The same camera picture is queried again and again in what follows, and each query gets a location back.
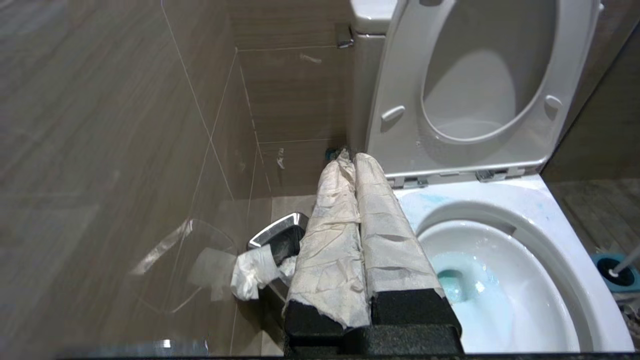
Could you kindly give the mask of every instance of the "blue water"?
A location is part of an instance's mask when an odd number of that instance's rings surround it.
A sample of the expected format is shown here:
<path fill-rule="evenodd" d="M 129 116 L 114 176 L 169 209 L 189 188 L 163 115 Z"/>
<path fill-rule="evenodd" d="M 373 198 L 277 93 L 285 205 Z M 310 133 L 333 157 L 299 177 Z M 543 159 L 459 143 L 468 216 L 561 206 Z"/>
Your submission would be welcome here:
<path fill-rule="evenodd" d="M 506 348 L 512 337 L 513 306 L 491 269 L 463 252 L 444 252 L 429 260 L 462 325 L 465 351 Z"/>

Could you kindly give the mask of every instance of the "bathroom stall wall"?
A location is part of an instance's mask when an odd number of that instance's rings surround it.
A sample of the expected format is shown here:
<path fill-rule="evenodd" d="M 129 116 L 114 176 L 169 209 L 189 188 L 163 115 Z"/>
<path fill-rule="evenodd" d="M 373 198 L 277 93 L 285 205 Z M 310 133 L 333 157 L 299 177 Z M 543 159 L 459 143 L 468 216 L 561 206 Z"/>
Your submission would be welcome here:
<path fill-rule="evenodd" d="M 640 29 L 581 109 L 543 171 L 546 181 L 639 178 Z"/>
<path fill-rule="evenodd" d="M 640 2 L 638 1 L 601 0 L 600 2 L 603 8 L 598 17 L 587 62 L 584 64 L 580 84 L 564 122 L 561 137 L 569 130 L 640 20 Z"/>
<path fill-rule="evenodd" d="M 5 1 L 0 29 L 0 353 L 258 354 L 192 276 L 271 212 L 225 3 Z"/>
<path fill-rule="evenodd" d="M 228 0 L 274 196 L 316 193 L 325 150 L 346 143 L 351 49 L 335 46 L 348 0 Z"/>

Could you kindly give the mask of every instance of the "toilet lid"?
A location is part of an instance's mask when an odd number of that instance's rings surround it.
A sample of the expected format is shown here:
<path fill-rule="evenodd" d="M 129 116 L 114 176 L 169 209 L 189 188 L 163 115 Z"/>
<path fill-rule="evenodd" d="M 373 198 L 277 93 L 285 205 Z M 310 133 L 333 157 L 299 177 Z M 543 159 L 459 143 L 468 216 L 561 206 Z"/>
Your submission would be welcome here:
<path fill-rule="evenodd" d="M 367 152 L 387 177 L 535 168 L 557 142 L 599 2 L 399 1 Z"/>

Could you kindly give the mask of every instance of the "tile grout line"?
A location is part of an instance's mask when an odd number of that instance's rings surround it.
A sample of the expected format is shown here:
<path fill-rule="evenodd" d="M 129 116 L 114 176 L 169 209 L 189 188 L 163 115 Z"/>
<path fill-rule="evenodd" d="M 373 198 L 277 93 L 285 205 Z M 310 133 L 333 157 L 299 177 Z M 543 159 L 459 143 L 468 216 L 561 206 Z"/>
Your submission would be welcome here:
<path fill-rule="evenodd" d="M 180 58 L 180 62 L 182 64 L 182 68 L 184 69 L 184 74 L 187 77 L 187 82 L 189 83 L 189 87 L 191 88 L 191 93 L 193 94 L 193 99 L 194 99 L 194 101 L 196 103 L 196 108 L 198 109 L 198 113 L 200 114 L 200 120 L 202 121 L 202 125 L 204 126 L 204 129 L 207 132 L 207 137 L 209 138 L 209 144 L 211 145 L 211 149 L 213 150 L 213 154 L 216 156 L 216 160 L 218 161 L 218 166 L 220 167 L 220 172 L 222 174 L 222 178 L 224 179 L 225 184 L 227 186 L 227 191 L 229 192 L 229 195 L 231 196 L 231 201 L 235 202 L 234 195 L 231 192 L 231 188 L 229 187 L 229 183 L 227 182 L 227 177 L 225 175 L 224 170 L 222 169 L 222 164 L 220 163 L 220 159 L 218 157 L 218 153 L 216 152 L 215 146 L 213 146 L 213 140 L 212 140 L 213 139 L 213 130 L 211 131 L 211 133 L 209 133 L 209 129 L 207 129 L 207 123 L 204 120 L 204 116 L 202 115 L 202 110 L 200 109 L 200 105 L 198 104 L 198 97 L 196 96 L 196 93 L 193 90 L 193 85 L 191 84 L 191 79 L 189 78 L 189 73 L 187 72 L 187 67 L 184 64 L 184 60 L 182 59 L 182 54 L 180 53 L 180 48 L 178 47 L 178 43 L 175 40 L 175 35 L 173 34 L 173 29 L 171 28 L 171 23 L 169 22 L 169 17 L 167 16 L 166 11 L 164 10 L 164 0 L 160 0 L 160 7 L 161 7 L 161 9 L 163 11 L 164 19 L 166 21 L 166 24 L 169 27 L 169 32 L 171 33 L 171 37 L 173 39 L 173 44 L 175 45 L 176 51 L 178 52 L 178 57 Z M 215 129 L 216 123 L 218 122 L 218 115 L 220 114 L 220 109 L 222 108 L 222 105 L 223 105 L 223 100 L 225 98 L 225 92 L 227 91 L 227 85 L 228 85 L 228 82 L 229 82 L 229 78 L 231 77 L 231 72 L 234 69 L 234 62 L 236 60 L 236 54 L 237 54 L 237 49 L 236 49 L 236 53 L 234 54 L 234 59 L 231 62 L 231 68 L 229 69 L 229 74 L 227 76 L 227 82 L 225 83 L 225 89 L 223 90 L 222 97 L 220 99 L 220 105 L 218 106 L 218 112 L 216 114 L 216 120 L 214 122 L 214 129 Z M 202 179 L 202 174 L 204 172 L 204 168 L 205 168 L 206 163 L 207 163 L 207 155 L 208 155 L 208 153 L 209 153 L 209 147 L 207 146 L 207 149 L 205 150 L 204 160 L 203 160 L 202 166 L 200 168 L 200 175 L 198 176 L 198 182 L 196 183 L 196 188 L 195 188 L 195 190 L 193 192 L 193 196 L 191 198 L 191 206 L 189 207 L 189 215 L 188 216 L 191 216 L 191 212 L 193 210 L 196 194 L 197 194 L 198 188 L 200 186 L 200 180 Z M 174 275 L 175 275 L 175 268 L 177 266 L 178 259 L 180 257 L 180 252 L 182 250 L 183 242 L 184 242 L 184 237 L 182 237 L 180 239 L 180 246 L 178 248 L 178 253 L 176 255 L 176 259 L 175 259 L 175 262 L 173 264 L 173 270 L 172 270 L 171 279 L 169 280 L 168 289 L 170 289 L 172 284 L 173 284 L 173 279 L 174 279 Z M 169 296 L 169 292 L 167 291 L 167 294 L 165 295 L 165 298 L 164 298 L 164 301 L 163 301 L 163 307 L 165 306 L 166 301 L 168 300 L 168 296 Z M 235 310 L 235 313 L 234 313 L 234 324 L 233 324 L 233 327 L 232 327 L 232 330 L 231 330 L 231 341 L 229 343 L 229 354 L 231 354 L 232 350 L 233 350 L 233 344 L 234 344 L 233 341 L 234 341 L 234 331 L 236 329 L 237 310 L 238 310 L 238 306 L 237 306 L 237 303 L 236 303 L 236 310 Z"/>
<path fill-rule="evenodd" d="M 320 142 L 320 141 L 327 141 L 327 140 L 334 140 L 334 139 L 336 139 L 336 138 L 306 139 L 306 140 L 286 140 L 286 141 L 281 141 L 281 142 L 261 142 L 261 143 L 272 144 L 272 143 L 293 143 L 293 142 Z"/>
<path fill-rule="evenodd" d="M 242 63 L 240 63 L 239 66 L 240 66 L 240 76 L 242 76 L 242 85 L 244 87 L 244 94 L 246 95 L 246 103 L 249 106 L 249 115 L 251 116 L 251 124 L 253 125 L 253 135 L 255 135 L 256 151 L 257 151 L 258 154 L 260 154 L 260 162 L 262 163 L 262 166 L 264 167 L 264 158 L 262 157 L 262 150 L 260 149 L 260 142 L 258 141 L 258 131 L 255 129 L 255 121 L 253 120 L 253 110 L 251 110 L 251 101 L 249 100 L 249 90 L 246 89 L 246 81 L 244 80 L 244 72 L 242 70 Z M 256 162 L 257 162 L 257 158 L 253 161 L 253 178 L 255 178 L 255 163 Z M 269 177 L 267 176 L 267 172 L 266 171 L 264 172 L 264 178 L 267 180 L 267 187 L 269 188 L 269 196 L 272 196 L 272 194 L 271 194 L 271 183 L 269 183 Z M 251 197 L 249 198 L 249 206 L 251 206 Z"/>
<path fill-rule="evenodd" d="M 218 112 L 216 113 L 216 120 L 213 123 L 213 128 L 211 129 L 211 132 L 209 132 L 209 129 L 207 128 L 207 123 L 204 120 L 204 116 L 202 115 L 202 110 L 200 109 L 200 105 L 198 104 L 198 97 L 196 96 L 195 90 L 193 90 L 193 85 L 191 84 L 191 78 L 189 78 L 189 73 L 187 72 L 187 67 L 184 64 L 184 60 L 182 59 L 182 54 L 180 53 L 180 48 L 178 47 L 178 42 L 175 40 L 175 35 L 173 34 L 173 29 L 171 28 L 171 23 L 169 22 L 169 17 L 167 16 L 166 11 L 164 10 L 164 0 L 161 0 L 160 6 L 161 6 L 162 12 L 164 14 L 164 19 L 166 20 L 167 26 L 169 27 L 169 32 L 171 33 L 171 37 L 173 38 L 173 43 L 175 44 L 175 48 L 178 51 L 178 57 L 180 58 L 180 62 L 182 63 L 182 68 L 184 69 L 184 73 L 185 73 L 185 75 L 187 77 L 187 82 L 189 83 L 189 87 L 191 88 L 191 93 L 193 94 L 193 98 L 194 98 L 194 100 L 196 102 L 196 108 L 198 108 L 198 113 L 200 114 L 200 120 L 202 121 L 202 125 L 204 126 L 205 131 L 207 131 L 207 135 L 209 136 L 209 143 L 211 144 L 211 147 L 213 148 L 213 154 L 216 156 L 216 160 L 218 161 L 218 166 L 220 166 L 220 172 L 222 173 L 222 178 L 225 180 L 225 184 L 227 186 L 227 190 L 229 191 L 229 195 L 231 196 L 231 201 L 235 202 L 234 194 L 231 192 L 231 187 L 229 186 L 229 183 L 227 181 L 227 176 L 225 175 L 225 172 L 222 169 L 222 164 L 220 163 L 220 158 L 218 157 L 218 152 L 216 151 L 216 147 L 213 146 L 213 132 L 214 132 L 214 130 L 216 128 L 216 124 L 218 123 L 218 115 L 220 114 L 220 110 L 222 109 L 223 101 L 225 100 L 225 93 L 227 92 L 227 85 L 229 84 L 229 78 L 231 77 L 231 73 L 233 72 L 233 69 L 234 69 L 234 63 L 236 62 L 237 49 L 236 49 L 236 52 L 234 53 L 234 59 L 231 61 L 231 68 L 229 69 L 229 73 L 227 75 L 227 82 L 225 83 L 225 88 L 222 91 L 222 97 L 220 98 L 220 105 L 218 106 Z"/>
<path fill-rule="evenodd" d="M 231 328 L 231 344 L 229 345 L 229 356 L 233 354 L 234 351 L 234 335 L 236 334 L 236 320 L 238 315 L 238 303 L 234 301 L 236 304 L 236 311 L 234 312 L 234 326 Z"/>
<path fill-rule="evenodd" d="M 220 116 L 220 110 L 222 110 L 222 104 L 225 101 L 225 94 L 227 93 L 227 87 L 229 86 L 229 79 L 231 78 L 231 73 L 233 73 L 234 71 L 234 64 L 236 63 L 237 54 L 238 54 L 238 51 L 236 49 L 236 52 L 234 53 L 234 59 L 231 60 L 231 68 L 229 68 L 229 73 L 227 74 L 227 81 L 225 82 L 225 88 L 222 90 L 222 97 L 220 97 L 220 105 L 218 106 L 218 111 L 216 112 L 216 119 L 213 122 L 213 128 L 211 129 L 211 134 L 209 134 L 209 137 L 211 137 L 212 139 L 213 139 L 213 132 L 216 130 L 216 124 L 218 123 L 218 117 Z"/>
<path fill-rule="evenodd" d="M 249 100 L 249 90 L 246 89 L 246 81 L 244 80 L 244 72 L 242 71 L 242 64 L 240 64 L 240 76 L 242 76 L 242 86 L 244 87 L 246 103 L 249 106 L 249 116 L 251 116 L 251 125 L 253 126 L 253 134 L 255 135 L 255 144 L 258 147 L 258 153 L 260 154 L 260 161 L 264 165 L 264 159 L 262 158 L 262 151 L 260 151 L 260 142 L 258 141 L 258 131 L 255 129 L 255 121 L 253 119 L 253 110 L 251 110 L 251 101 Z"/>
<path fill-rule="evenodd" d="M 222 97 L 220 98 L 220 106 L 218 106 L 218 112 L 216 113 L 216 120 L 213 122 L 213 130 L 211 130 L 211 134 L 209 134 L 209 144 L 213 148 L 213 154 L 216 156 L 216 160 L 218 161 L 218 166 L 220 167 L 220 172 L 222 173 L 222 179 L 225 181 L 225 185 L 227 186 L 227 190 L 229 191 L 229 195 L 231 196 L 231 201 L 236 202 L 234 198 L 234 193 L 231 191 L 231 186 L 229 186 L 229 182 L 227 181 L 227 175 L 225 171 L 222 169 L 222 162 L 220 162 L 220 157 L 218 156 L 218 152 L 216 151 L 216 146 L 213 144 L 213 133 L 216 130 L 216 125 L 218 124 L 218 117 L 220 116 L 220 111 L 222 110 L 222 105 L 225 101 L 225 95 L 227 94 L 227 87 L 229 85 L 229 80 L 231 79 L 231 73 L 234 71 L 234 64 L 236 63 L 237 57 L 237 49 L 234 53 L 234 59 L 231 61 L 231 69 L 229 69 L 229 74 L 227 75 L 227 82 L 225 83 L 225 89 L 222 90 Z"/>
<path fill-rule="evenodd" d="M 313 46 L 294 46 L 294 47 L 274 47 L 272 49 L 240 49 L 241 53 L 250 51 L 282 51 L 282 50 L 302 50 L 302 49 L 322 49 L 327 47 L 335 47 L 335 45 L 313 45 Z"/>
<path fill-rule="evenodd" d="M 238 66 L 240 68 L 240 76 L 242 77 L 242 86 L 244 88 L 244 96 L 246 96 L 246 104 L 247 106 L 249 106 L 249 116 L 251 116 L 251 125 L 253 126 L 253 131 L 255 131 L 255 122 L 253 121 L 253 111 L 251 110 L 251 101 L 249 101 L 249 91 L 247 91 L 246 82 L 244 81 L 244 72 L 242 71 L 242 64 Z"/>
<path fill-rule="evenodd" d="M 253 184 L 255 183 L 255 164 L 258 162 L 258 148 L 253 155 L 253 174 L 251 175 L 251 190 L 249 190 L 249 205 L 246 207 L 246 225 L 249 225 L 249 212 L 251 212 L 251 196 L 253 196 Z"/>
<path fill-rule="evenodd" d="M 164 15 L 164 20 L 166 21 L 166 25 L 169 28 L 169 33 L 171 34 L 171 38 L 173 40 L 173 44 L 175 46 L 175 50 L 178 53 L 178 58 L 180 59 L 180 63 L 182 64 L 182 69 L 184 70 L 184 75 L 187 78 L 187 83 L 189 84 L 189 87 L 191 89 L 191 94 L 193 95 L 195 104 L 196 104 L 196 108 L 198 109 L 198 112 L 200 114 L 200 120 L 202 121 L 202 124 L 204 125 L 205 131 L 207 132 L 207 135 L 209 134 L 209 130 L 207 129 L 207 124 L 205 124 L 204 122 L 204 117 L 202 116 L 202 112 L 200 111 L 200 106 L 198 105 L 198 99 L 196 97 L 195 91 L 193 90 L 193 86 L 191 85 L 191 80 L 189 79 L 189 74 L 187 73 L 187 68 L 184 64 L 184 60 L 182 59 L 182 54 L 180 53 L 180 48 L 178 47 L 178 42 L 175 40 L 175 35 L 173 34 L 173 29 L 171 28 L 171 23 L 169 22 L 169 16 L 167 16 L 166 11 L 164 10 L 164 0 L 160 0 L 160 9 L 162 9 L 162 13 Z M 192 213 L 193 213 L 193 207 L 195 205 L 195 199 L 196 199 L 196 194 L 198 193 L 198 188 L 200 187 L 200 180 L 202 179 L 202 174 L 204 173 L 204 167 L 205 164 L 207 163 L 207 154 L 209 152 L 209 147 L 207 146 L 207 148 L 205 149 L 204 152 L 204 158 L 202 159 L 202 166 L 200 167 L 200 173 L 198 174 L 198 181 L 196 182 L 196 186 L 193 189 L 193 195 L 191 196 L 191 204 L 189 205 L 189 213 L 187 214 L 187 220 L 189 220 L 189 218 L 191 217 Z M 171 276 L 169 278 L 169 283 L 168 283 L 168 287 L 167 289 L 171 289 L 172 285 L 173 285 L 173 280 L 175 277 L 175 269 L 178 266 L 178 259 L 180 259 L 180 253 L 182 252 L 182 244 L 184 243 L 184 237 L 185 234 L 182 234 L 182 236 L 180 237 L 180 244 L 178 246 L 178 251 L 175 257 L 175 261 L 173 262 L 173 268 L 171 270 Z M 163 299 L 163 303 L 162 303 L 162 308 L 164 309 L 164 307 L 166 306 L 166 302 L 169 299 L 169 291 L 167 291 L 166 295 L 164 296 Z"/>

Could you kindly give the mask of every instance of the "toilet brush handle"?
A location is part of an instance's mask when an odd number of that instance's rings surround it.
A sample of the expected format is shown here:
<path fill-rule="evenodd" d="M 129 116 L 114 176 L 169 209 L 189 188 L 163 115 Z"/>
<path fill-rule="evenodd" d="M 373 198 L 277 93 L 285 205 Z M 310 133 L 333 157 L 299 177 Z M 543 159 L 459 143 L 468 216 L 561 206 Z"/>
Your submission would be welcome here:
<path fill-rule="evenodd" d="M 625 259 L 620 262 L 620 264 L 616 265 L 616 267 L 613 268 L 612 273 L 614 274 L 620 273 L 622 270 L 624 270 L 624 268 L 629 266 L 629 264 L 633 263 L 639 256 L 640 256 L 640 245 L 636 246 L 636 248 L 631 252 L 631 254 L 627 255 Z"/>

